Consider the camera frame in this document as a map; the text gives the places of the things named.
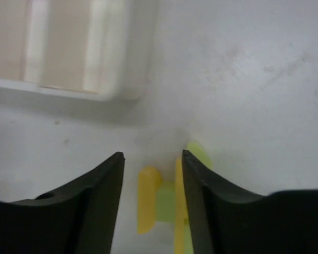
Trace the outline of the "light green square lego brick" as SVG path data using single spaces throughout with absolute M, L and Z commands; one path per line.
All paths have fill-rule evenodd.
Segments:
M 175 219 L 175 186 L 163 182 L 156 191 L 155 214 L 158 222 L 173 222 Z

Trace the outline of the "yellow long lego plate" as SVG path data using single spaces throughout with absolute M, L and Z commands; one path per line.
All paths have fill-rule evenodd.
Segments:
M 184 193 L 182 159 L 175 163 L 175 222 L 174 222 L 174 253 L 184 253 L 185 219 L 187 217 L 186 197 Z

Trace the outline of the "yellow curved lego brick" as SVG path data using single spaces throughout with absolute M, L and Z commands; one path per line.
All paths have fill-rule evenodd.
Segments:
M 156 221 L 156 192 L 163 182 L 154 167 L 145 167 L 138 173 L 137 186 L 137 233 L 152 229 Z

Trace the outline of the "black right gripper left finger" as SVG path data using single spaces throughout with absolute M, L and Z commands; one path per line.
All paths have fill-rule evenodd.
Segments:
M 124 166 L 116 152 L 35 199 L 0 201 L 0 253 L 110 253 Z

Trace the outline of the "light green curved lego brick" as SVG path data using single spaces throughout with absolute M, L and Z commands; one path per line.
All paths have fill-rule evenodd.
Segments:
M 188 142 L 186 149 L 190 151 L 208 169 L 213 168 L 212 160 L 200 143 L 195 141 Z

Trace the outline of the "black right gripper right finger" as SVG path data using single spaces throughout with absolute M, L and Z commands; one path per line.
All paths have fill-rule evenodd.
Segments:
M 258 195 L 188 150 L 182 170 L 195 253 L 318 253 L 318 189 Z

